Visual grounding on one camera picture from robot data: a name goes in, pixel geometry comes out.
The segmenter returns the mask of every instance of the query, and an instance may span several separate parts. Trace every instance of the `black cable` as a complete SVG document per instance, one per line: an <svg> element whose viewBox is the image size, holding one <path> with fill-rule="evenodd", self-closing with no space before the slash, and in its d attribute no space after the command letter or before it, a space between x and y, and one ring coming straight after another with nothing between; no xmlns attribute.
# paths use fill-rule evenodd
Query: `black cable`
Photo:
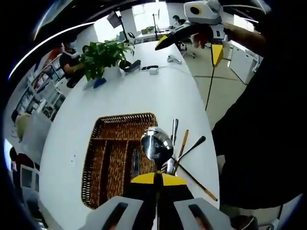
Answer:
<svg viewBox="0 0 307 230"><path fill-rule="evenodd" d="M211 86L212 86L212 82L213 82L214 70L215 70L215 67L213 67L213 70L212 70L211 81L210 81L210 87L209 87L209 92L208 92L208 99L207 99L207 103L206 103L206 108L205 108L205 110L207 110L207 107L208 107L208 102L209 102L209 97L210 97L210 91L211 91Z"/></svg>

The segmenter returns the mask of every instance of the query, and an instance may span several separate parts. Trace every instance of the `potted plant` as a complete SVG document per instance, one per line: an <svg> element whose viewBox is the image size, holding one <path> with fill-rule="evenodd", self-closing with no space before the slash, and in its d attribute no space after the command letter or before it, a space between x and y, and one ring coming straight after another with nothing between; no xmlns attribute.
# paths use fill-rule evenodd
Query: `potted plant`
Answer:
<svg viewBox="0 0 307 230"><path fill-rule="evenodd" d="M105 77L113 77L120 73L118 63L125 65L125 53L130 51L134 55L134 50L128 47L127 43L116 41L91 42L88 50L81 55L81 65L85 66L87 80L99 80Z"/></svg>

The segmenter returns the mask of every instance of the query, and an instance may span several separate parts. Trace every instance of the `utensil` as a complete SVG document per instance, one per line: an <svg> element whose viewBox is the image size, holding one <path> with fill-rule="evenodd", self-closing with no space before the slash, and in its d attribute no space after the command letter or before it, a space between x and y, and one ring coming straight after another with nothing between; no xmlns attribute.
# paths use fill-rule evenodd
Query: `utensil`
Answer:
<svg viewBox="0 0 307 230"><path fill-rule="evenodd" d="M171 136L173 146L175 145L176 138L177 138L178 123L179 123L178 119L175 118L173 120L173 132L172 132L172 136ZM172 159L168 160L168 162L167 162L167 169L166 169L166 173L167 174L172 174L173 173L174 164L175 164L175 162Z"/></svg>
<svg viewBox="0 0 307 230"><path fill-rule="evenodd" d="M187 143L187 140L188 140L188 135L189 135L189 130L187 129L187 130L186 130L186 133L185 133L185 135L184 135L184 138L183 138L183 142L182 142L182 146L181 146L181 150L180 150L178 159L182 156L183 149L184 149L184 147L185 147L185 145L186 145L186 143ZM175 175L175 172L176 172L177 168L178 168L178 164L175 163L175 169L174 169L174 171L173 171L173 173L172 173L173 175Z"/></svg>
<svg viewBox="0 0 307 230"><path fill-rule="evenodd" d="M140 153L137 149L133 150L132 154L132 178L140 175Z"/></svg>
<svg viewBox="0 0 307 230"><path fill-rule="evenodd" d="M201 136L201 138L199 138L199 140L196 141L196 143L188 151L186 151L181 157L179 157L177 161L179 162L184 156L186 156L189 152L191 152L193 149L195 149L197 146L199 146L205 140L206 140L206 137Z"/></svg>
<svg viewBox="0 0 307 230"><path fill-rule="evenodd" d="M173 153L174 146L161 128L153 126L144 131L141 138L142 151L150 160L154 160L156 169L161 170L162 165L168 161Z"/></svg>
<svg viewBox="0 0 307 230"><path fill-rule="evenodd" d="M199 187L202 188L202 190L208 194L208 196L210 196L213 200L218 201L218 199L215 197L215 195L213 195L208 189L206 189L201 183L199 183L198 180L195 179L194 176L192 176L191 173L189 173L180 163L178 163L178 161L176 162L180 168L182 169L182 171L184 171Z"/></svg>

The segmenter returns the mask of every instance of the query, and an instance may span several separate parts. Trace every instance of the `blue object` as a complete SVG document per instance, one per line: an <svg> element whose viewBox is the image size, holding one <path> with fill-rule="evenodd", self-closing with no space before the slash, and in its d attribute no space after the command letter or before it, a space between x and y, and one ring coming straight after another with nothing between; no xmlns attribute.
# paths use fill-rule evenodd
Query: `blue object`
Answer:
<svg viewBox="0 0 307 230"><path fill-rule="evenodd" d="M102 79L97 79L94 83L94 89L96 89L97 87L103 85L104 83L106 83L106 79L102 78Z"/></svg>

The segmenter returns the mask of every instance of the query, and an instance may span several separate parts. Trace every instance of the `window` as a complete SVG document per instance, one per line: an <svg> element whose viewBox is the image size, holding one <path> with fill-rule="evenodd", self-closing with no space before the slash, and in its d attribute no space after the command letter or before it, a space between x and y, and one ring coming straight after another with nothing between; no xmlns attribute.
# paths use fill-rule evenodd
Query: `window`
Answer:
<svg viewBox="0 0 307 230"><path fill-rule="evenodd" d="M154 26L154 18L158 28L169 27L169 17L165 2L151 2L133 6L132 11L137 31L141 31L148 26Z"/></svg>
<svg viewBox="0 0 307 230"><path fill-rule="evenodd" d="M121 25L114 29L106 18L107 16L97 20L94 24L99 42L114 40L117 38L117 36L119 36L119 33L123 31L123 27Z"/></svg>

